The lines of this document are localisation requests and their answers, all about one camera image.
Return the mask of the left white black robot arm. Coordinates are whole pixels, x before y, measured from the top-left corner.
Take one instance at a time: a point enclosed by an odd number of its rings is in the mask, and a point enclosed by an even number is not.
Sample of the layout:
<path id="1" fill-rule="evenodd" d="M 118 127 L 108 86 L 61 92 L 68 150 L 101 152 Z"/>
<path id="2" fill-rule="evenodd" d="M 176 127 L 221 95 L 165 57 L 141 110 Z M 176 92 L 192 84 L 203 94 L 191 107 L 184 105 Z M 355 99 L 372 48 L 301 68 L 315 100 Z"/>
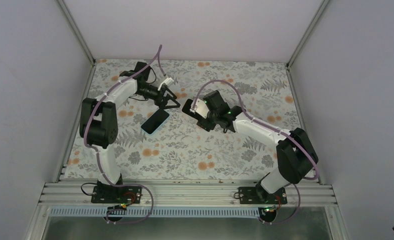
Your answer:
<path id="1" fill-rule="evenodd" d="M 168 109 L 177 109 L 180 103 L 170 90 L 175 81 L 166 77 L 158 86 L 148 82 L 153 69 L 145 62 L 138 62 L 133 70 L 123 71 L 118 83 L 96 98 L 85 98 L 81 104 L 79 134 L 84 145 L 95 150 L 97 167 L 101 176 L 97 191 L 104 191 L 109 201 L 116 203 L 124 197 L 124 184 L 116 164 L 113 143 L 118 136 L 118 108 L 133 95 L 152 100 L 158 109 L 141 125 L 146 134 L 153 134 L 170 116 Z"/>

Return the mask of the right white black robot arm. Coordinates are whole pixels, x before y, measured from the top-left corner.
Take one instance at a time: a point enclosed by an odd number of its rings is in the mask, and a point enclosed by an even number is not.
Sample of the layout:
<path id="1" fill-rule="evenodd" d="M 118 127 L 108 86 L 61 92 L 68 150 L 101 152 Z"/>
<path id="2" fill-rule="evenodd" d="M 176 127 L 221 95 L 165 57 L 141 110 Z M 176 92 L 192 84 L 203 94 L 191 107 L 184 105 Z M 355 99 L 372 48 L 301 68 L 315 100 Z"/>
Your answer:
<path id="1" fill-rule="evenodd" d="M 298 184 L 311 170 L 318 170 L 319 158 L 302 128 L 276 127 L 251 115 L 243 104 L 230 107 L 217 90 L 192 100 L 189 110 L 206 131 L 219 126 L 224 132 L 245 135 L 274 149 L 277 167 L 256 184 L 256 198 L 263 204 L 274 199 L 280 188 Z"/>

